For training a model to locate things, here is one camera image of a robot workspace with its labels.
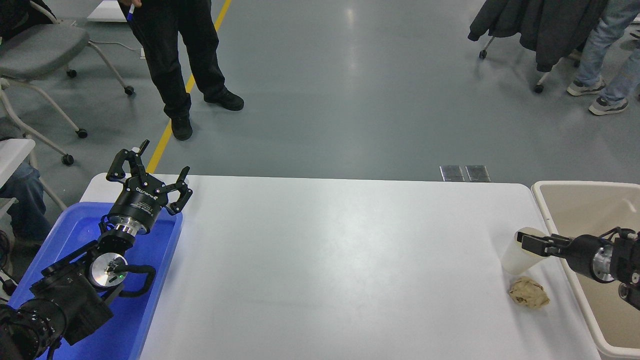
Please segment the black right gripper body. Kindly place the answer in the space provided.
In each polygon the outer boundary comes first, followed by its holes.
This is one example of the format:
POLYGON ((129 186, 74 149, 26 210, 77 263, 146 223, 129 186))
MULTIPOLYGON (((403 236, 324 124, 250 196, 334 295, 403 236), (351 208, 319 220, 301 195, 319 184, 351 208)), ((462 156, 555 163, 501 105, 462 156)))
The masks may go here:
POLYGON ((569 268, 577 274, 597 279, 594 259, 601 247, 601 239, 595 235, 583 234, 575 237, 566 248, 566 262, 569 268))

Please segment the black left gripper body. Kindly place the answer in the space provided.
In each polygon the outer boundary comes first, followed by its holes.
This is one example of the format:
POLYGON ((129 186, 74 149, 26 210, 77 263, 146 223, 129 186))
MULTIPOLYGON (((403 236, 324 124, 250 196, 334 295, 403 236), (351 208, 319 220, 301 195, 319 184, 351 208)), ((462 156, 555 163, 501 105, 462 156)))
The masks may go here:
POLYGON ((131 218, 144 227, 152 227, 162 210, 169 203, 166 193, 156 193, 164 185, 162 180, 149 175, 146 186, 140 177, 130 177, 110 209, 110 222, 131 218))

